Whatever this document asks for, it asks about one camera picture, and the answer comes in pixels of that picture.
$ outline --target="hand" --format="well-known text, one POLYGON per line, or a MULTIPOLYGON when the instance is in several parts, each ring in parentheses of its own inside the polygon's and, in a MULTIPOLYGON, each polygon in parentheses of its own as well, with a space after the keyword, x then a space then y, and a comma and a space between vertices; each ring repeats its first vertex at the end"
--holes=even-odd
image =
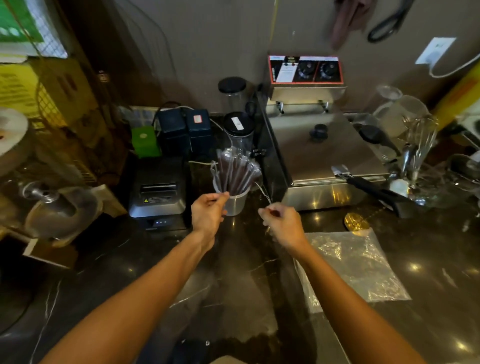
POLYGON ((227 213, 223 206, 229 197, 228 192, 203 194, 192 204, 193 232, 201 236, 205 251, 212 249, 218 226, 223 221, 222 215, 227 213))
POLYGON ((276 239, 291 254, 296 255, 309 243, 301 225, 300 214, 293 208, 275 202, 266 208, 259 208, 258 214, 269 226, 276 239))

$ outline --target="countertop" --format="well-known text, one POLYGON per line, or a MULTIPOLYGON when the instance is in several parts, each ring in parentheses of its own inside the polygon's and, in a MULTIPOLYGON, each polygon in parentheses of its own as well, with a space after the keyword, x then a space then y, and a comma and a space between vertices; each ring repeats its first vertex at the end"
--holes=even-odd
MULTIPOLYGON (((208 167, 191 169, 197 193, 212 192, 208 167)), ((138 364, 209 363, 226 354, 251 364, 348 363, 324 314, 309 314, 292 258, 266 233, 256 212, 265 205, 260 191, 251 192, 245 209, 221 224, 213 249, 158 323, 138 364)), ((476 363, 478 208, 464 203, 401 220, 366 199, 301 218, 306 232, 345 231, 348 212, 368 217, 412 298, 372 307, 428 363, 476 363)), ((37 363, 92 309, 141 276, 187 233, 142 231, 128 216, 102 215, 94 224, 76 242, 81 253, 76 269, 48 267, 25 315, 0 336, 2 363, 27 363, 38 342, 32 360, 37 363), (47 313, 56 302, 45 326, 48 295, 47 313)))

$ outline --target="stainless steel lid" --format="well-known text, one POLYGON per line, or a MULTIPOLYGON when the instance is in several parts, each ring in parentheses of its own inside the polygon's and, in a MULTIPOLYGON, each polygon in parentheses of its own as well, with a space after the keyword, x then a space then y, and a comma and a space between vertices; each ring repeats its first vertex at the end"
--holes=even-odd
POLYGON ((279 114, 269 120, 292 185, 344 183, 332 173, 331 167, 339 164, 345 164, 353 176, 369 180, 388 174, 341 113, 279 114), (328 138, 321 143, 310 136, 317 124, 328 129, 328 138))

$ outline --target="wall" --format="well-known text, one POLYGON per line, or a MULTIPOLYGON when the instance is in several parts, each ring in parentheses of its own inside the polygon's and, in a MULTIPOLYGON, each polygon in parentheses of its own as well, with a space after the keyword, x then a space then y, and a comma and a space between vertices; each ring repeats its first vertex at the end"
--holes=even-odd
POLYGON ((260 82, 268 52, 338 55, 348 86, 341 101, 345 110, 363 108, 382 83, 431 105, 464 74, 436 80, 426 66, 415 65, 431 38, 457 37, 435 67, 437 74, 480 52, 478 0, 416 0, 399 33, 373 45, 368 31, 400 4, 378 0, 366 31, 351 33, 337 52, 329 46, 334 0, 102 1, 75 0, 66 12, 82 44, 89 44, 89 57, 111 72, 125 101, 136 105, 173 99, 221 112, 217 82, 231 75, 260 82), (92 11, 99 6, 100 12, 92 11))

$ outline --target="power outlet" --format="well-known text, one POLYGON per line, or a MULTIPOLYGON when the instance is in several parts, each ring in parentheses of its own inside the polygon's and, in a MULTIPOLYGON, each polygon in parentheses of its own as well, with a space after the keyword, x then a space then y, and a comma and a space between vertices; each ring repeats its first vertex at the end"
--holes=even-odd
POLYGON ((429 64, 432 68, 444 55, 456 38, 435 37, 420 54, 415 64, 429 64))

